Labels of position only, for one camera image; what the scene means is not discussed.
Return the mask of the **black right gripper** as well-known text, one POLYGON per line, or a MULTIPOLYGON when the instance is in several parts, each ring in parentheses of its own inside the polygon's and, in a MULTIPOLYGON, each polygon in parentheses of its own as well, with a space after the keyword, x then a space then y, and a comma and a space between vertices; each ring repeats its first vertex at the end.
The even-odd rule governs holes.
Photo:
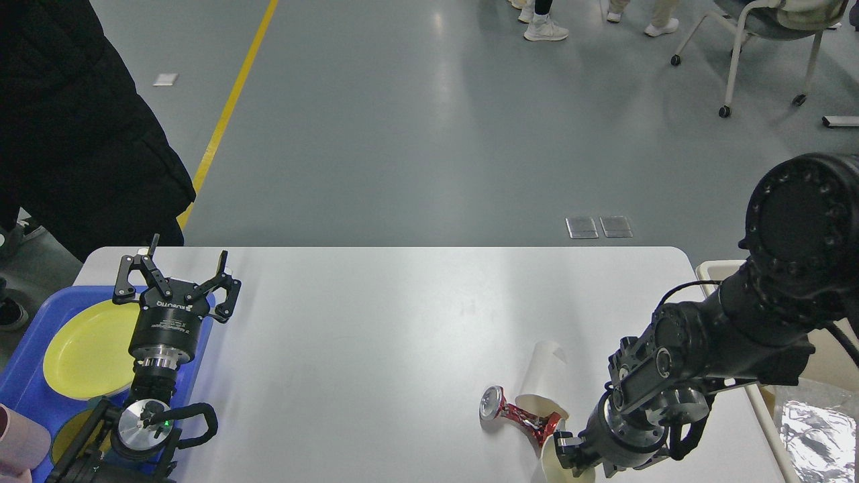
POLYGON ((565 474, 576 479, 598 464, 602 464, 605 477, 611 479, 626 468, 642 470, 668 459, 666 440, 666 428, 650 424, 643 412, 621 415, 613 406, 610 392, 602 394, 588 425, 578 436, 570 431, 553 433, 558 464, 565 474))

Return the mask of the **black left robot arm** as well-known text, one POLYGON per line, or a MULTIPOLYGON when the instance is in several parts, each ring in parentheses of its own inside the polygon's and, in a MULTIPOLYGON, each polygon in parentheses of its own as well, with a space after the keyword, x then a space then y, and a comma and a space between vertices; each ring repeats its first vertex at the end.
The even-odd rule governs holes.
POLYGON ((242 283, 227 270, 228 252, 205 282, 169 278, 154 263, 159 237, 125 256, 111 300, 137 305, 129 354, 133 379, 117 405, 99 399, 83 427, 47 476, 49 482, 168 482, 178 450, 209 442, 217 413, 204 402, 172 403, 181 366, 195 360, 203 322, 226 323, 242 283))

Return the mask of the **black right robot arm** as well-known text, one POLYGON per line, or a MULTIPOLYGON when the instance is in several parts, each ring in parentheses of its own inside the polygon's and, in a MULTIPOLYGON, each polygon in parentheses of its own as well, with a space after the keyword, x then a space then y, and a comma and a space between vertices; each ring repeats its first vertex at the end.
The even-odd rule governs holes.
POLYGON ((641 336, 621 339, 586 428, 554 434, 560 465, 611 477, 681 460, 727 380, 796 385, 808 333, 857 328, 857 217, 857 155, 809 153, 765 174, 739 244, 748 259, 705 300, 662 301, 641 336))

